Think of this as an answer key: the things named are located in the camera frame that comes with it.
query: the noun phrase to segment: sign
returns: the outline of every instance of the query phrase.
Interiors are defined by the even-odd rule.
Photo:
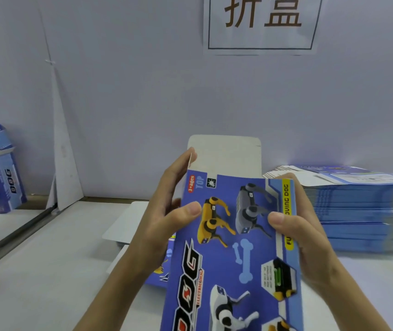
[[[204,0],[207,54],[312,54],[325,0]]]

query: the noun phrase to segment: gray robot dog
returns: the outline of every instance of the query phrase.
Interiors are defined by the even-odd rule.
[[[227,295],[226,290],[219,285],[214,285],[210,292],[210,313],[211,326],[210,331],[237,331],[249,327],[252,320],[259,318],[259,312],[255,311],[245,320],[242,317],[233,316],[233,307],[241,302],[241,300],[249,296],[250,292],[246,291],[239,296],[237,300]]]
[[[254,192],[264,194],[265,198],[270,203],[274,203],[274,200],[268,196],[268,194],[270,194],[276,200],[276,209],[279,208],[279,194],[273,188],[270,188],[269,191],[266,191],[254,183],[248,183],[245,186],[241,186],[236,199],[236,231],[239,234],[248,234],[250,230],[258,228],[267,236],[272,238],[271,235],[268,234],[260,224],[258,224],[258,216],[270,211],[255,203]]]

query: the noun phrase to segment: yellow label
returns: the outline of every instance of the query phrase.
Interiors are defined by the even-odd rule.
[[[291,180],[282,179],[282,211],[285,215],[291,216]],[[285,236],[285,248],[293,250],[294,242],[290,237]]]

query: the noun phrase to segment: person's right hand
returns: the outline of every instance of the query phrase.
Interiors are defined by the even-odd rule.
[[[279,233],[297,241],[302,273],[315,290],[327,289],[340,269],[340,261],[328,241],[304,188],[293,173],[279,179],[292,179],[296,194],[297,216],[278,212],[268,215],[268,222]]]

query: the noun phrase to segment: fingernail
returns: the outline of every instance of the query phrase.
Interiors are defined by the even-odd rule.
[[[194,201],[186,205],[186,210],[189,215],[196,216],[201,212],[201,205],[197,201]]]
[[[268,222],[270,224],[282,224],[284,221],[284,214],[283,213],[278,213],[276,211],[272,211],[271,213],[268,214]]]

